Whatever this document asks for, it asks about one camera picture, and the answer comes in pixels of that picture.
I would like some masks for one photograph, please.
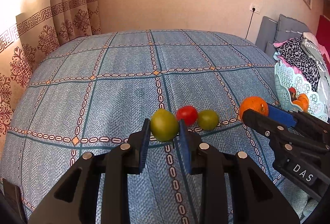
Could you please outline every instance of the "red tomato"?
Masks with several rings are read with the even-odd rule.
[[[178,110],[176,116],[178,121],[184,119],[184,123],[189,126],[196,122],[198,112],[193,106],[184,106]]]
[[[296,89],[293,88],[293,87],[290,87],[290,88],[289,88],[289,92],[292,92],[295,96],[296,96],[296,94],[297,94]]]

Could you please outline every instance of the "blue gripper pad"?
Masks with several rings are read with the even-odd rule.
[[[150,141],[150,120],[146,119],[143,128],[143,140],[140,148],[140,162],[139,162],[139,172],[142,173],[143,168],[146,166],[146,156],[148,154],[149,141]]]
[[[287,128],[296,126],[297,122],[294,120],[294,117],[291,114],[287,113],[286,111],[274,107],[271,104],[268,104],[268,110],[269,110],[268,117],[271,118],[272,120],[275,120],[285,125]]]
[[[182,157],[184,160],[184,166],[187,170],[187,173],[190,174],[191,173],[191,155],[190,155],[190,150],[189,150],[189,145],[188,145],[188,140],[187,140],[187,133],[188,130],[185,126],[185,124],[182,124],[181,121],[179,121],[179,141],[180,141],[180,145],[181,145],[181,153],[182,153]]]

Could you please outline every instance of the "clothing pile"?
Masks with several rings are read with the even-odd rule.
[[[277,50],[274,59],[292,67],[295,74],[301,74],[311,84],[312,91],[317,92],[324,103],[325,113],[330,116],[330,58],[325,47],[309,32],[273,45]]]

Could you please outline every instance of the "power outlet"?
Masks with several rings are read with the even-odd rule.
[[[252,8],[255,8],[255,13],[260,14],[261,6],[258,4],[251,3],[250,11],[253,12]]]

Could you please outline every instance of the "electrical cord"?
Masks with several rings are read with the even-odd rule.
[[[252,16],[251,16],[251,20],[250,20],[250,25],[251,25],[251,22],[252,22],[252,17],[253,17],[253,14],[255,13],[255,8],[253,7],[252,8]],[[250,25],[249,25],[249,28],[248,28],[248,32],[246,33],[246,37],[245,37],[245,39],[247,38],[247,35],[248,35],[248,33],[249,33],[249,29],[250,29]]]

